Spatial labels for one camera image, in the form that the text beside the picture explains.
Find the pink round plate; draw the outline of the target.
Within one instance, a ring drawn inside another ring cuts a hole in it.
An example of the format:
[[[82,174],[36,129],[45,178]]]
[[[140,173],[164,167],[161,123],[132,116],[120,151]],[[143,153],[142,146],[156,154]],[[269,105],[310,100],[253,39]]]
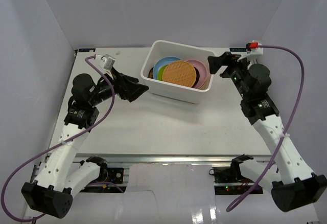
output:
[[[196,70],[196,82],[192,88],[200,89],[206,82],[207,79],[207,68],[199,60],[187,60]]]

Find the yellow patterned dark-rimmed plate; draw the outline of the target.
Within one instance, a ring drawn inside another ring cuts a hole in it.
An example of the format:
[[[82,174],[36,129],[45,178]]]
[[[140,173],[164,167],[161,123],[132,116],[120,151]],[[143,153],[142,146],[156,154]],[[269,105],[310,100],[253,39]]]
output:
[[[153,67],[150,69],[148,73],[148,78],[153,79]]]

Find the green round plate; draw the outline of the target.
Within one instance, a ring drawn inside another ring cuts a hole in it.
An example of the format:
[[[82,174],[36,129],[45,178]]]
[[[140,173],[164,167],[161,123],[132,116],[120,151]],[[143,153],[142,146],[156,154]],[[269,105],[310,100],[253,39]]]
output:
[[[166,64],[166,65],[163,65],[163,66],[159,69],[158,74],[157,74],[157,80],[162,81],[162,75],[163,75],[163,72],[164,72],[164,70],[165,70],[165,68],[166,68],[167,66],[168,66],[167,64]]]

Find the woven bamboo round plate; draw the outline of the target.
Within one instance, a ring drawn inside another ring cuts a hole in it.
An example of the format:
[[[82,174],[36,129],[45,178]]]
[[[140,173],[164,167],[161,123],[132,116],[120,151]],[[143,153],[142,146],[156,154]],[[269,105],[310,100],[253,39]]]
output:
[[[192,87],[196,78],[195,68],[189,62],[182,60],[168,64],[162,73],[162,81],[186,87]]]

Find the blue round plate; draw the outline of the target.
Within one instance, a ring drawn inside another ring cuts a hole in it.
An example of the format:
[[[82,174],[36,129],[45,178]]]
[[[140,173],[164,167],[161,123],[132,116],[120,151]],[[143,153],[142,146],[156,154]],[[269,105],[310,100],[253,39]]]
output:
[[[153,67],[153,78],[157,80],[158,72],[164,65],[168,65],[174,61],[179,61],[179,60],[181,59],[175,56],[168,56],[159,60]]]

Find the tan round plate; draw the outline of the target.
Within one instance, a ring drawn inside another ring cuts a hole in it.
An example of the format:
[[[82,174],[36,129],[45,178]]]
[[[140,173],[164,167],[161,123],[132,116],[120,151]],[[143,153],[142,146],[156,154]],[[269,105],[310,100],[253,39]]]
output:
[[[209,83],[210,83],[210,80],[211,80],[211,74],[208,74],[207,75],[207,78],[206,78],[206,81],[203,83],[203,85],[201,87],[199,87],[200,90],[205,90],[208,88],[209,86]]]

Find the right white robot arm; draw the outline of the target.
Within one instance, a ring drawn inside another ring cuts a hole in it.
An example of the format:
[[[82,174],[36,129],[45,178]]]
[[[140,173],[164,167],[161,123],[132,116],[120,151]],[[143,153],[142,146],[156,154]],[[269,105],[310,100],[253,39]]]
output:
[[[240,106],[244,116],[272,154],[266,166],[245,154],[232,160],[231,178],[238,183],[252,180],[254,184],[226,210],[231,211],[257,187],[269,192],[283,212],[317,202],[326,190],[326,177],[317,175],[303,160],[287,134],[279,111],[267,94],[271,84],[269,69],[230,52],[218,57],[210,56],[207,60],[211,74],[226,67],[220,77],[232,80],[241,95]]]

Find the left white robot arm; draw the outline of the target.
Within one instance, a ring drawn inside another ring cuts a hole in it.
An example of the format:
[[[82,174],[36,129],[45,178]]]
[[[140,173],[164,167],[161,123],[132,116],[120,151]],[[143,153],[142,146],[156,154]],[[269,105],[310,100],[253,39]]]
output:
[[[62,219],[70,210],[73,198],[88,184],[107,180],[105,159],[91,156],[81,162],[72,174],[69,169],[81,145],[98,120],[97,105],[118,95],[122,100],[135,101],[148,90],[139,80],[112,69],[95,83],[83,73],[73,79],[72,96],[61,142],[48,158],[32,183],[25,183],[22,194],[32,210]]]

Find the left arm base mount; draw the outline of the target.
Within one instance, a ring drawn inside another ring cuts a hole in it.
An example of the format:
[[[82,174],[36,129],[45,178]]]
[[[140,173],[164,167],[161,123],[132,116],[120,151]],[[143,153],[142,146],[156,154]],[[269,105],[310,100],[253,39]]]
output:
[[[81,192],[88,193],[124,193],[124,168],[108,168],[107,176],[103,181],[94,180]]]

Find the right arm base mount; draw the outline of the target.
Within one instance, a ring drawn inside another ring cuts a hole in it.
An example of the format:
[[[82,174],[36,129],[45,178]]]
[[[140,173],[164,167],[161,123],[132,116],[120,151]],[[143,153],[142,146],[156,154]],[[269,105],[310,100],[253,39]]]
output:
[[[229,167],[213,167],[209,175],[214,178],[215,195],[242,195],[254,184],[252,180],[237,180]]]

